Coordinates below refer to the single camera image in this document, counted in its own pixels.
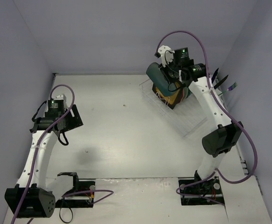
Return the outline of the dark teal square plate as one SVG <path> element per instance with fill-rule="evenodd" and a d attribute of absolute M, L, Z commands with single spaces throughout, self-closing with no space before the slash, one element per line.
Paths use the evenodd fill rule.
<path fill-rule="evenodd" d="M 173 75 L 172 71 L 167 67 L 164 68 L 162 64 L 151 63 L 146 70 L 146 75 L 166 97 L 186 87 L 175 76 L 171 76 Z"/>

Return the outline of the yellow square plate black rim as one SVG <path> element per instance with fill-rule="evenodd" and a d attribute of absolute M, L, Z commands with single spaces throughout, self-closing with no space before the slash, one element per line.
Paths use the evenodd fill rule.
<path fill-rule="evenodd" d="M 174 109 L 175 106 L 182 102 L 185 96 L 185 90 L 178 90 L 171 96 L 164 96 L 161 91 L 153 84 L 152 91 L 157 96 L 157 98 L 170 109 Z"/>

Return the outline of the red plate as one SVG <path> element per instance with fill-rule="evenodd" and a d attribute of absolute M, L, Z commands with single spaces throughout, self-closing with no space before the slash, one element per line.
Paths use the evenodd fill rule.
<path fill-rule="evenodd" d="M 188 98 L 190 94 L 191 92 L 189 91 L 189 89 L 185 87 L 182 92 L 182 100 Z"/>

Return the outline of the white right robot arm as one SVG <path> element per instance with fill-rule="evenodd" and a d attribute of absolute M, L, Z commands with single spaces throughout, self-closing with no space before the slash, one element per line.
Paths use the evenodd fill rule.
<path fill-rule="evenodd" d="M 187 48 L 172 50 L 163 45 L 158 48 L 157 56 L 162 61 L 160 71 L 175 78 L 196 97 L 209 122 L 210 132 L 201 140 L 206 155 L 196 171 L 198 177 L 193 181 L 194 189 L 204 192 L 210 187 L 207 177 L 219 168 L 224 156 L 237 143 L 243 126 L 228 116 L 215 92 L 206 64 L 194 64 Z"/>

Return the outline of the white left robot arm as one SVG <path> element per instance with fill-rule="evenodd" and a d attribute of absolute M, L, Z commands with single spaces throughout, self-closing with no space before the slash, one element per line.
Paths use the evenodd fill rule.
<path fill-rule="evenodd" d="M 50 184 L 46 184 L 46 174 L 53 147 L 57 142 L 63 146 L 65 132 L 83 125 L 74 103 L 66 105 L 65 99 L 50 99 L 44 117 L 33 116 L 34 123 L 30 132 L 32 143 L 23 172 L 13 188 L 6 189 L 4 198 L 13 213 L 12 221 L 17 218 L 49 218 L 56 202 L 63 193 L 76 195 L 80 190 L 74 173 L 62 172 Z"/>

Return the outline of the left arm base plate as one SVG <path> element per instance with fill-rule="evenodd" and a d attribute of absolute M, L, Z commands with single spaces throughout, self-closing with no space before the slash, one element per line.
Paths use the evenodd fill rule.
<path fill-rule="evenodd" d="M 93 198 L 95 190 L 95 180 L 82 179 L 79 180 L 79 186 L 77 189 L 73 188 L 66 192 L 66 194 L 73 192 L 81 191 L 92 191 L 88 193 L 79 193 L 74 196 L 68 196 L 63 199 L 60 199 L 56 202 L 56 208 L 92 208 L 93 207 Z"/>

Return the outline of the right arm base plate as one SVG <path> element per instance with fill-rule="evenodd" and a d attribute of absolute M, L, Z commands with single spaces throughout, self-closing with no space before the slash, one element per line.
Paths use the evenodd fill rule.
<path fill-rule="evenodd" d="M 194 179 L 179 179 L 180 189 L 177 192 L 180 195 L 182 206 L 225 205 L 219 177 L 213 177 L 204 183 L 185 187 L 193 182 Z"/>

